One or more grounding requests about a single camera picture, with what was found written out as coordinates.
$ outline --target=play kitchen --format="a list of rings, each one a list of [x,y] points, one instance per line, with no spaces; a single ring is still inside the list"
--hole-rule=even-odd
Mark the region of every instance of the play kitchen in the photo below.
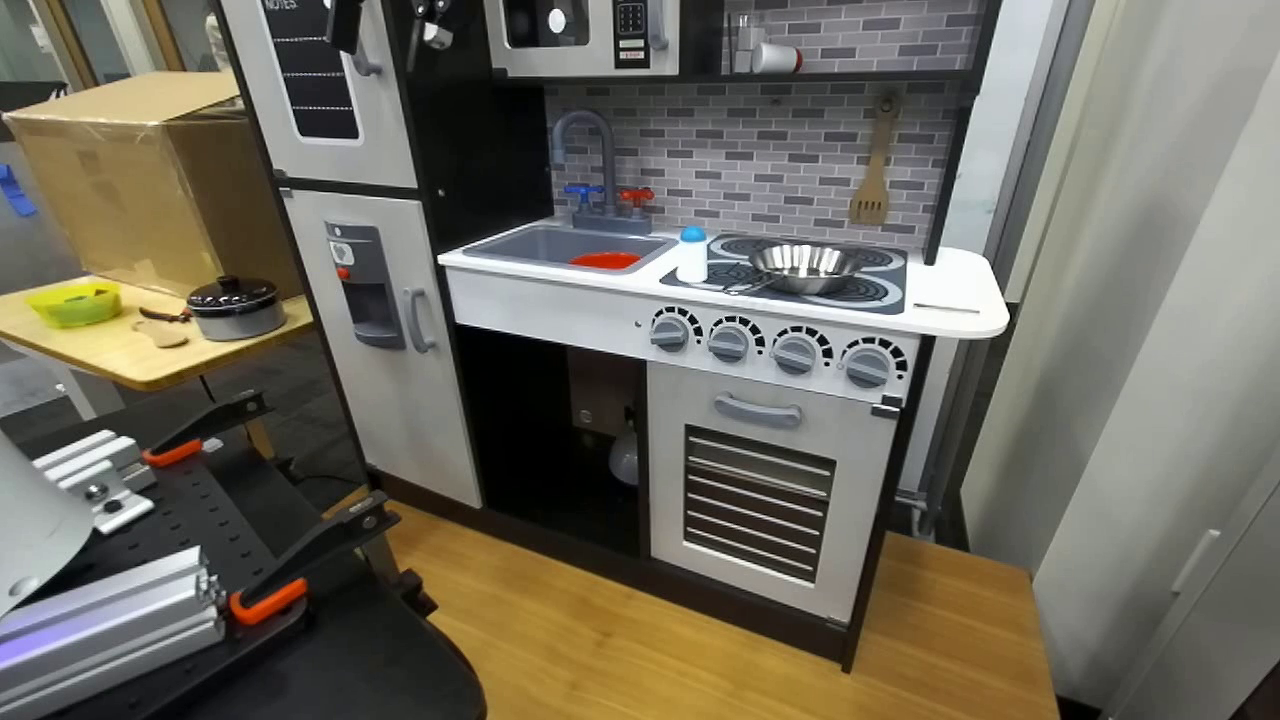
[[[686,6],[223,19],[367,465],[851,664],[932,337],[1006,323],[938,249],[991,2]]]

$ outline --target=stovetop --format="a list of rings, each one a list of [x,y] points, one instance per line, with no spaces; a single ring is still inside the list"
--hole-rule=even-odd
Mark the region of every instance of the stovetop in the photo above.
[[[762,272],[749,265],[744,244],[760,239],[711,239],[706,244],[706,279],[697,286],[716,286],[728,297],[769,297],[780,303],[819,303],[819,307],[846,307],[846,311],[879,311],[898,317],[904,311],[904,286],[909,286],[909,250],[896,249],[843,249],[861,254],[861,272],[819,297],[792,297],[773,282],[762,282]]]

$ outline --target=metal bowl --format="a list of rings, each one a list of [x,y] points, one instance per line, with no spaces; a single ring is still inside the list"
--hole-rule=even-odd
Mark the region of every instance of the metal bowl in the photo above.
[[[762,272],[773,286],[792,297],[819,297],[851,279],[856,250],[836,244],[760,244],[749,250],[752,267]]]

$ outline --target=backsplash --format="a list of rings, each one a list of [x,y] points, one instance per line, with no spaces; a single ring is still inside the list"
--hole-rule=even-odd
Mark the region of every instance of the backsplash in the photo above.
[[[846,225],[879,90],[898,90],[887,159],[887,225]],[[573,107],[611,119],[621,189],[657,191],[657,225],[923,249],[944,185],[951,85],[731,81],[731,85],[552,85],[546,129]],[[598,145],[573,129],[556,189],[598,185]]]
[[[991,0],[724,0],[754,14],[769,42],[805,51],[805,71],[968,67]]]

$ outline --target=cardboard box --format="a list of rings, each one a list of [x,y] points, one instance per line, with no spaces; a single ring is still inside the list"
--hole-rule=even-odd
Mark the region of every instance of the cardboard box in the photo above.
[[[287,229],[227,71],[151,71],[7,111],[36,199],[84,272],[190,292],[298,292]]]

